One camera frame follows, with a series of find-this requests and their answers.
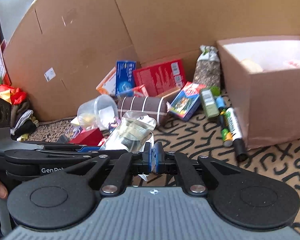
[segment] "patterned rug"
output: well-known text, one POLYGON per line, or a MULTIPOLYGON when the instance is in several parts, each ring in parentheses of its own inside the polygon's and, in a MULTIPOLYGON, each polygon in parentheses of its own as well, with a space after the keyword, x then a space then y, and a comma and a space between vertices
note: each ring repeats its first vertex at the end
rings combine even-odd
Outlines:
MULTIPOLYGON (((56 141, 70 127, 70 120, 62 120, 39 126, 36 132, 30 135, 29 140, 56 141)), ((154 131, 156 142, 161 141, 166 151, 180 151, 191 159, 199 155, 209 155, 237 165, 233 148, 224 148, 220 135, 220 127, 208 122, 202 110, 198 110, 189 122, 183 122, 171 117, 164 127, 154 131)), ((293 187, 300 197, 300 139, 292 142, 263 147, 249 151, 249 159, 240 167, 257 172, 277 180, 284 181, 293 187)), ((173 176, 148 176, 148 182, 139 176, 133 180, 134 185, 163 186, 175 185, 173 176)), ((292 227, 300 233, 300 210, 292 227)))

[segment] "plastic lid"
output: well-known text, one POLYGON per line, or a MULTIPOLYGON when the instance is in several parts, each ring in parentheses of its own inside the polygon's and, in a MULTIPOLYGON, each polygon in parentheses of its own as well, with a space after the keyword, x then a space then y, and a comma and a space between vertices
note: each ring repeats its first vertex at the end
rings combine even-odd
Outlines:
POLYGON ((216 104, 218 108, 226 108, 225 101, 223 100, 222 96, 217 97, 216 104))

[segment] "red small box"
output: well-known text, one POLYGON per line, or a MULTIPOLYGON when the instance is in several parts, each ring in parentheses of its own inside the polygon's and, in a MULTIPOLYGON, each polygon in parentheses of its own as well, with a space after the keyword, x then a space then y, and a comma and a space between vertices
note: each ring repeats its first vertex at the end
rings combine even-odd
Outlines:
POLYGON ((186 84, 185 70, 181 59, 160 63, 133 71, 137 86, 145 85, 149 96, 155 97, 174 87, 186 84))
POLYGON ((69 141, 69 143, 96 146, 102 139, 102 132, 97 128, 90 131, 82 131, 76 138, 69 141))

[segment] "sack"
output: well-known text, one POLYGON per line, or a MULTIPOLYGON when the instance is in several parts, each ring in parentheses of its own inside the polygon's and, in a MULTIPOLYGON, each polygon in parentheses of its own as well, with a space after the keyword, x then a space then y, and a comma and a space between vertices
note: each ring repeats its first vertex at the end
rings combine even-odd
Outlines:
POLYGON ((220 96, 220 59, 212 46, 200 46, 202 54, 197 60, 193 82, 206 85, 214 96, 220 96))
POLYGON ((125 97, 119 101, 118 116, 122 118, 128 111, 146 113, 157 121, 157 126, 164 125, 169 117, 167 101, 164 98, 125 97))

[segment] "cardboard wall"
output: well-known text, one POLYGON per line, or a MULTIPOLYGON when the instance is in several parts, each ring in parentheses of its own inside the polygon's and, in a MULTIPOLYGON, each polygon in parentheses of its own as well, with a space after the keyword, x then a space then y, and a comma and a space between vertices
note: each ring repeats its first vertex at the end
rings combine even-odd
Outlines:
POLYGON ((115 0, 37 0, 3 56, 41 121, 76 115, 117 59, 138 60, 115 0))
POLYGON ((300 0, 37 0, 4 59, 46 121, 97 96, 118 59, 147 66, 181 57, 191 81, 200 45, 262 35, 300 35, 300 0), (57 76, 46 82, 50 67, 57 76))

